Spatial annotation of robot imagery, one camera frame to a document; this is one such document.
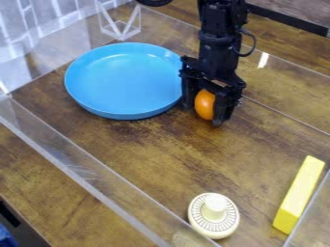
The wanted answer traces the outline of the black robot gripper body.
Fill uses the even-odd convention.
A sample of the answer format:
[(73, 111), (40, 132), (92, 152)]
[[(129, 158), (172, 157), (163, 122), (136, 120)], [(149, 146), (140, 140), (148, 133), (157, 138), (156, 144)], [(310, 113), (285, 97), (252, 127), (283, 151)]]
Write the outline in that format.
[(199, 87), (212, 80), (225, 84), (224, 88), (243, 90), (245, 83), (236, 75), (237, 58), (244, 57), (239, 53), (241, 34), (237, 31), (213, 36), (199, 31), (200, 48), (199, 57), (183, 56), (180, 78), (188, 76), (199, 80)]

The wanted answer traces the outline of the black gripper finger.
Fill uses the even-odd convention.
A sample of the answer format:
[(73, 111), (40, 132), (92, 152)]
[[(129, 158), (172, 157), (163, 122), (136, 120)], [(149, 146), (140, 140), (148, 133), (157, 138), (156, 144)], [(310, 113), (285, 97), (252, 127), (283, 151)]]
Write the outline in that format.
[(181, 105), (184, 109), (192, 109), (195, 106), (195, 97), (199, 92), (199, 80), (196, 78), (181, 77)]
[(212, 124), (220, 125), (227, 121), (239, 104), (241, 89), (223, 88), (215, 93), (215, 101), (212, 103)]

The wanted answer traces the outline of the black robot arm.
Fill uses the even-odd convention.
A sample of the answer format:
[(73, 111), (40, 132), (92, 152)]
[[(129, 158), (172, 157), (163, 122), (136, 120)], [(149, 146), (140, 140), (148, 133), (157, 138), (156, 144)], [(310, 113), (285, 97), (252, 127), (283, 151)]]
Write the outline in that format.
[(213, 125), (227, 121), (233, 113), (245, 82), (236, 75), (237, 58), (248, 56), (253, 48), (240, 53), (241, 36), (255, 36), (241, 28), (247, 23), (244, 0), (197, 0), (201, 28), (199, 30), (199, 57), (181, 56), (181, 105), (197, 106), (200, 90), (215, 95), (211, 105)]

